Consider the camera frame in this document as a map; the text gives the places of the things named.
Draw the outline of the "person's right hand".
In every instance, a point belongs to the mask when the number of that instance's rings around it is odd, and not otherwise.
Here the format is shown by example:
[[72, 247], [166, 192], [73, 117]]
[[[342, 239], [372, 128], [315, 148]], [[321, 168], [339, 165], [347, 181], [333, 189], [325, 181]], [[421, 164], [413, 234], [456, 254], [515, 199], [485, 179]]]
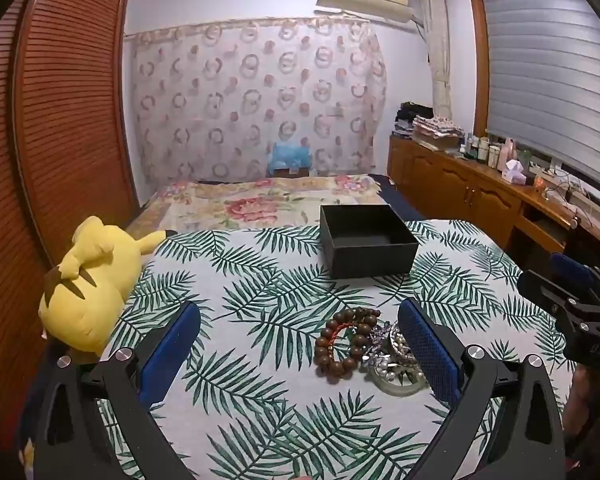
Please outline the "person's right hand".
[[574, 450], [586, 435], [584, 428], [595, 422], [595, 412], [600, 409], [600, 372], [578, 364], [573, 373], [568, 400], [562, 412], [562, 429], [565, 437], [566, 456], [571, 458]]

